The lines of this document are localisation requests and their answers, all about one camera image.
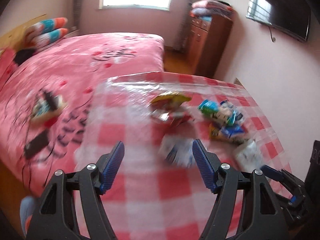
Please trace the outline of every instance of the white package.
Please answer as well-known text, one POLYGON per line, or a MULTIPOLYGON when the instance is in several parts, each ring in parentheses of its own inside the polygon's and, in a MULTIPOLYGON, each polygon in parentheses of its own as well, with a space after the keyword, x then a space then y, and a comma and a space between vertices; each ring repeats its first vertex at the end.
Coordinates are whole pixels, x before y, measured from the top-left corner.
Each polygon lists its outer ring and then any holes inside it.
POLYGON ((193 141, 192 138, 166 134, 162 139, 159 155, 169 163, 188 168, 196 163, 192 154, 193 141))
POLYGON ((251 173, 264 165, 262 153, 252 139, 237 147, 233 151, 233 155, 241 171, 251 173))

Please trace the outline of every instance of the blue gripper pad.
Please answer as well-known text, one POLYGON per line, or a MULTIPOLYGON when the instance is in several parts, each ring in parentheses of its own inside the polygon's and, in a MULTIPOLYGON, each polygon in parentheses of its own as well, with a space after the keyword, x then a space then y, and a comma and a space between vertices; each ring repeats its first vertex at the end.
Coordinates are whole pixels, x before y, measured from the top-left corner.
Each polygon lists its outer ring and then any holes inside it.
POLYGON ((206 150, 201 142, 198 142, 197 140, 193 141, 192 153, 198 165, 198 169, 201 173, 201 177, 205 186, 210 189, 211 192, 215 192, 218 187, 214 180, 215 172, 205 155, 206 150))
POLYGON ((283 181, 284 177, 281 171, 277 171, 267 165, 261 166, 260 170, 264 173, 265 176, 267 176, 270 179, 273 179, 275 181, 283 181))
POLYGON ((107 190, 111 189, 113 181, 115 180, 120 164, 124 157, 124 144, 119 142, 111 154, 112 156, 101 173, 100 192, 102 195, 105 194, 107 190))

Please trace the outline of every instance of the wall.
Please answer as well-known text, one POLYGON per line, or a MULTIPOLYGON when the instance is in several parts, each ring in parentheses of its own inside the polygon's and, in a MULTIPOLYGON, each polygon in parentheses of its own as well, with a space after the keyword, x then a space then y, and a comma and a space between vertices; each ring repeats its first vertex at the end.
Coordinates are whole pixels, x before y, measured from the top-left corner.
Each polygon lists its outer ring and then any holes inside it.
POLYGON ((152 33, 162 36, 166 46, 172 46, 187 6, 187 0, 172 0, 170 11, 146 8, 98 9, 99 0, 83 0, 80 31, 82 34, 152 33))
POLYGON ((0 16, 0 36, 43 14, 67 17, 72 26, 71 0, 11 0, 0 16))
POLYGON ((320 140, 320 25, 312 15, 309 41, 301 43, 246 19, 249 0, 224 0, 237 11, 215 78, 238 78, 259 104, 304 179, 313 141, 320 140))

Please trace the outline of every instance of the pink bedsheet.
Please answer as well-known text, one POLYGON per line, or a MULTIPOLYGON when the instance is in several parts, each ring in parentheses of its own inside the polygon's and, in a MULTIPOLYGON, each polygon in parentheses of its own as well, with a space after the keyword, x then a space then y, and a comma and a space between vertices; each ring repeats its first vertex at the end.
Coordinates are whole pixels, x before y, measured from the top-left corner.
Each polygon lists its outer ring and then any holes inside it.
POLYGON ((57 169, 73 172, 93 91, 119 75, 163 71, 163 38, 103 33, 65 39, 31 57, 0 91, 0 158, 35 195, 57 169), (50 127, 49 145, 27 160, 24 147, 45 128, 29 126, 40 90, 63 95, 68 107, 50 127))

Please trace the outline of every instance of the white window frame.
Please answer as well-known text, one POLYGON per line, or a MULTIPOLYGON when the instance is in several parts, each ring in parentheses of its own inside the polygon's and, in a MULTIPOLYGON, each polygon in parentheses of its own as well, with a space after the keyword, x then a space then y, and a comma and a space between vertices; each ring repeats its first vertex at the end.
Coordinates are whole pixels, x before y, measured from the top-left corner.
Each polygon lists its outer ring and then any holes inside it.
POLYGON ((170 11, 172 0, 170 0, 170 4, 168 8, 163 7, 156 7, 156 6, 148 6, 148 5, 103 5, 103 0, 99 0, 99 9, 111 9, 111 8, 146 8, 146 9, 155 9, 155 10, 162 10, 162 11, 170 11))

